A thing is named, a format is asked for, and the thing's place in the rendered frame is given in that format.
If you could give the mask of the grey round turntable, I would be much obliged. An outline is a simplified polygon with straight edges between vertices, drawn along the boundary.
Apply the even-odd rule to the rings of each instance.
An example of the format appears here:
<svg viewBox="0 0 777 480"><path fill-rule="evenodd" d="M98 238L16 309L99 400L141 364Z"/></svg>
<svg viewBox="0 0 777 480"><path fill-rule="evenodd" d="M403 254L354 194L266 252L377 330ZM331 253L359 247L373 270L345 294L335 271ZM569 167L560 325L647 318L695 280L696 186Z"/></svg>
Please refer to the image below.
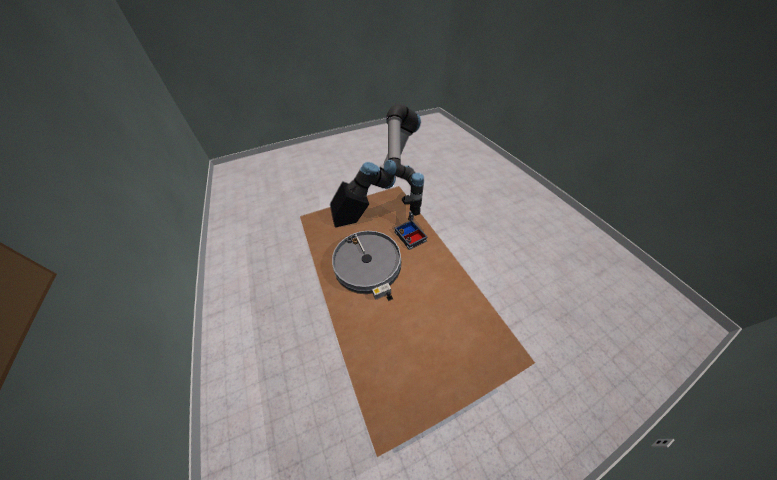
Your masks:
<svg viewBox="0 0 777 480"><path fill-rule="evenodd" d="M356 236L357 244L347 242L352 235ZM348 237L337 245L332 256L333 270L341 285L359 294L373 292L375 300L386 295L388 301L392 300L390 285L401 270L401 253L396 242L377 231L361 231Z"/></svg>

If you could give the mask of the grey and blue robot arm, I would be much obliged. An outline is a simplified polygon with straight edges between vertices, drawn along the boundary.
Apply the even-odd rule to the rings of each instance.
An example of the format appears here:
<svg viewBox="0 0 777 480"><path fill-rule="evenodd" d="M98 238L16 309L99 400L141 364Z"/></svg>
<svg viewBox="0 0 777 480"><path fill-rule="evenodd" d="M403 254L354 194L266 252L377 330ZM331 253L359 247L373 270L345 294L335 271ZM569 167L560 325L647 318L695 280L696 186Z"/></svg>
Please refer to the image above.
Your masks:
<svg viewBox="0 0 777 480"><path fill-rule="evenodd" d="M420 128L420 116L405 105L396 104L388 111L386 122L388 124L388 154L384 161L385 165L378 167L374 163L365 162L361 166L355 179L346 187L348 193L356 199L364 200L370 185L383 189L391 188L396 177L404 179L410 184L412 194L420 195L423 193L423 174L416 173L410 166L401 165L401 153L408 137Z"/></svg>

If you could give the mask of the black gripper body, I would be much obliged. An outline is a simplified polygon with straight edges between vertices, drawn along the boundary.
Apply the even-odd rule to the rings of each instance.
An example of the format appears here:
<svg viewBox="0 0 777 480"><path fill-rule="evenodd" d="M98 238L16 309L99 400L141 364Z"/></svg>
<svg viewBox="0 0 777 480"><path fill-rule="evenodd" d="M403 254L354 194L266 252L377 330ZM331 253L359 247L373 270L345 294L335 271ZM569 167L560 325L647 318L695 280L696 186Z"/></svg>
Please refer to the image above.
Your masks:
<svg viewBox="0 0 777 480"><path fill-rule="evenodd" d="M422 193L422 194L423 194L423 193ZM403 202L405 205L409 205L409 204L410 204L410 211L413 213L413 215L414 215L414 216L416 216L416 215L419 215L419 214L420 214L420 211L421 211L421 210L420 210L420 207L421 207L421 204L422 204L422 194L420 194L420 195L414 195L414 194L412 194L412 193L411 193L411 191L410 191L410 196L409 196L409 195L406 195L406 196L404 196L404 197L402 198L402 202ZM411 197L411 198L410 198L410 197Z"/></svg>

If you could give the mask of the red and blue divided bin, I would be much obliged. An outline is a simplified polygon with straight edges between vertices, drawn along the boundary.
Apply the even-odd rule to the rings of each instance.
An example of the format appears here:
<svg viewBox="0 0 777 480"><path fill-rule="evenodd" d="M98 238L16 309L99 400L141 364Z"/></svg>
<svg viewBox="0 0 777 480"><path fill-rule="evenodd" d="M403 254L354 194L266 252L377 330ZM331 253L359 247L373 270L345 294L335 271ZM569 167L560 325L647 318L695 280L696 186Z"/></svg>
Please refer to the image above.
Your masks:
<svg viewBox="0 0 777 480"><path fill-rule="evenodd" d="M427 242L428 236L415 224L414 221L408 221L404 224L401 224L395 229L395 234L402 240L402 242L407 246L409 250L413 249L414 247ZM400 229L404 229L404 234L402 235L399 231ZM411 238L411 242L408 243L406 240L407 237Z"/></svg>

